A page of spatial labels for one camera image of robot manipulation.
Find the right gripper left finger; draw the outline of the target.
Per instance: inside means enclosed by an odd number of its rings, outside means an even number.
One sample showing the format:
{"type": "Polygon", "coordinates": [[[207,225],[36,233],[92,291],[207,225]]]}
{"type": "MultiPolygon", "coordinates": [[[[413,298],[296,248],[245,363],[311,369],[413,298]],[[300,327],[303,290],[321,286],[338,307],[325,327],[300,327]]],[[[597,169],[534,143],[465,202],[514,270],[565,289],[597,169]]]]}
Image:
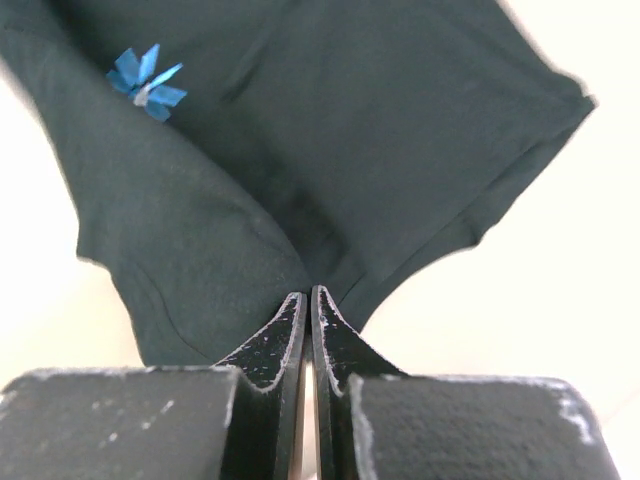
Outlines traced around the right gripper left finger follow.
{"type": "Polygon", "coordinates": [[[297,479],[307,299],[217,364],[44,369],[1,393],[5,479],[297,479]]]}

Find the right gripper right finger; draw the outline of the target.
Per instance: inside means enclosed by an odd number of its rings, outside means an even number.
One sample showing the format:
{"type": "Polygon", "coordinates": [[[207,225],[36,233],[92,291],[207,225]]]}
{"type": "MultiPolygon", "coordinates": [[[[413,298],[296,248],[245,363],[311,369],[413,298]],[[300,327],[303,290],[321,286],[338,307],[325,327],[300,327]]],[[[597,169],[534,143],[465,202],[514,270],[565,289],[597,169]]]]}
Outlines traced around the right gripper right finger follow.
{"type": "Polygon", "coordinates": [[[311,295],[310,331],[322,479],[618,477],[590,406],[562,380],[409,375],[323,286],[311,295]]]}

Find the black t-shirt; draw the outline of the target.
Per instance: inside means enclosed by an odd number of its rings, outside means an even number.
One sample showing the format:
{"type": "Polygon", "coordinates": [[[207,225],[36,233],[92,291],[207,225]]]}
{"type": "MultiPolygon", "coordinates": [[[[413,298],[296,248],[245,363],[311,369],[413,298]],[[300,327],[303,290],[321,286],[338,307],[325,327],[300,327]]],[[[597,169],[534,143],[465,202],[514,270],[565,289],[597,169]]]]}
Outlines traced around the black t-shirt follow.
{"type": "Polygon", "coordinates": [[[292,292],[355,329],[475,246],[593,110],[495,1],[5,1],[147,365],[207,365],[292,292]]]}

